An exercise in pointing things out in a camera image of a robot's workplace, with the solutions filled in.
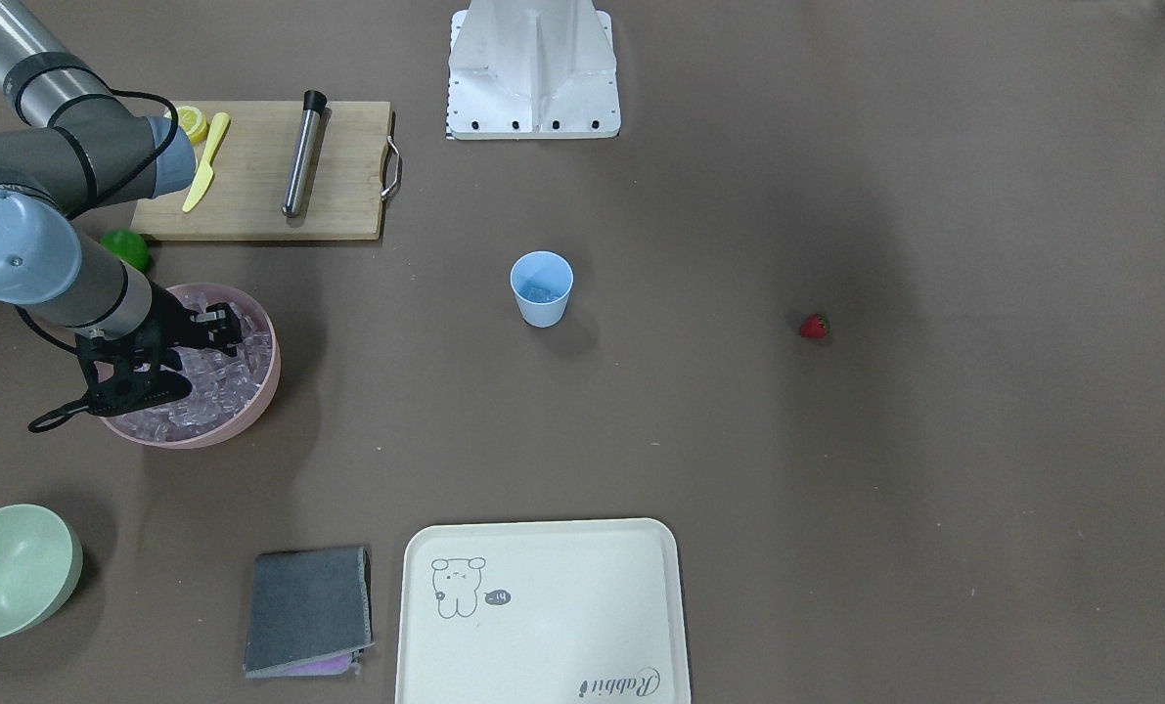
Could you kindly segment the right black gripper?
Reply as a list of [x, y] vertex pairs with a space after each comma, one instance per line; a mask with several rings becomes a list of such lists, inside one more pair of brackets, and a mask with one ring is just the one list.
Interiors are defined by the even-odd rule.
[[130, 333], [103, 340], [104, 364], [165, 364], [172, 358], [170, 349], [216, 349], [220, 355], [238, 355], [243, 331], [228, 302], [195, 312], [161, 286], [149, 282], [148, 287], [147, 317]]

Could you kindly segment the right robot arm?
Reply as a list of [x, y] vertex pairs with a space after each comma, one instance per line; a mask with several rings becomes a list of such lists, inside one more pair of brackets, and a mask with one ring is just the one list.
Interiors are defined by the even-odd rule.
[[0, 132], [0, 302], [31, 328], [68, 330], [69, 355], [130, 369], [178, 367], [181, 349], [234, 355], [241, 324], [209, 312], [80, 235], [93, 210], [184, 191], [195, 147], [181, 110], [135, 114], [143, 92], [112, 89], [22, 1], [0, 1], [0, 89], [22, 129]]

